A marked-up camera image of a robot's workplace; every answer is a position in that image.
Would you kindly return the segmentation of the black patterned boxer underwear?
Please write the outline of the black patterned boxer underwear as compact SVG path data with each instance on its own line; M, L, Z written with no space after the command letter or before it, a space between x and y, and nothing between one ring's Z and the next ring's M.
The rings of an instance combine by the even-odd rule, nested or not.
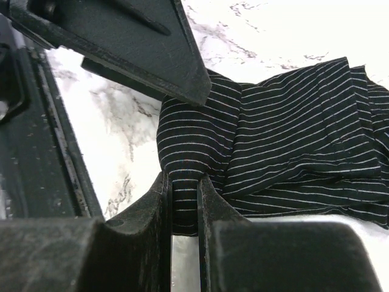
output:
M259 84L209 76L204 106L162 102L173 234L198 233L204 175L247 218L337 214L388 227L388 90L363 66L343 57Z

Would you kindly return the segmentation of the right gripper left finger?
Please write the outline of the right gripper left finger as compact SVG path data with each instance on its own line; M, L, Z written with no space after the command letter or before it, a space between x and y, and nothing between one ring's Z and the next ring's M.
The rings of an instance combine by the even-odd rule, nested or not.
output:
M111 218L1 221L2 291L170 291L170 183Z

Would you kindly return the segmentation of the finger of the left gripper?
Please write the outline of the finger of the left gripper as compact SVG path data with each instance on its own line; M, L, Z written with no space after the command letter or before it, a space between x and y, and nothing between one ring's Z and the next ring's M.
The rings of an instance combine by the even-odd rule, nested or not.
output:
M85 70L87 70L90 73L99 75L101 77L104 77L110 81L119 83L123 86L126 86L128 88L131 88L135 91L138 91L142 94L145 94L148 97L151 97L153 99L156 99L158 101L163 101L165 94L161 93L147 85L143 85L142 83L135 81L134 79L131 79L119 72L116 72L110 68L107 68L106 66L103 66L100 63L97 63L87 57L83 58L83 61L81 63L81 67Z
M211 81L180 1L2 1L45 49L66 47L165 96L202 106Z

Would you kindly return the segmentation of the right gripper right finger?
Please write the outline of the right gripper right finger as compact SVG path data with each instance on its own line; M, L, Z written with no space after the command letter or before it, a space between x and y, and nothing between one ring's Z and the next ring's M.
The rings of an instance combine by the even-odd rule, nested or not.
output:
M202 291L380 291L359 236L330 221L252 222L198 183Z

